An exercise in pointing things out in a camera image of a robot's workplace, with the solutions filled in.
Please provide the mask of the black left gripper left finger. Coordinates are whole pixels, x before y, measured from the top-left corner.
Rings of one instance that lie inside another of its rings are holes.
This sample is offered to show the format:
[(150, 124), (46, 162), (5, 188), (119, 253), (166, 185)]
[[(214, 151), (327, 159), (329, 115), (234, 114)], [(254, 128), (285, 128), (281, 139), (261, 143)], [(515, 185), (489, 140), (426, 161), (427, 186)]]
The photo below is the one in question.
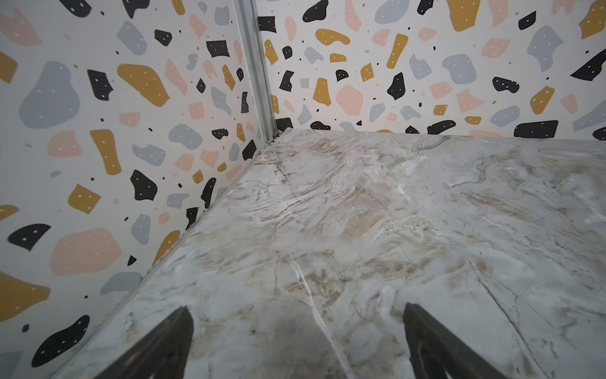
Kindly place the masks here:
[(182, 306), (96, 377), (183, 378), (193, 332), (192, 315)]

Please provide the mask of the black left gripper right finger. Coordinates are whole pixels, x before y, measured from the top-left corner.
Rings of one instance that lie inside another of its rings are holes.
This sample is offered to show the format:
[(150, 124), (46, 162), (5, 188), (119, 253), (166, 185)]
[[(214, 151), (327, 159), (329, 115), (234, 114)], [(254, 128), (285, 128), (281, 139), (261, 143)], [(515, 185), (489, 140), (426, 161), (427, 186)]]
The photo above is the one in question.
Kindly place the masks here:
[(503, 378), (422, 306), (408, 303), (402, 322), (416, 378)]

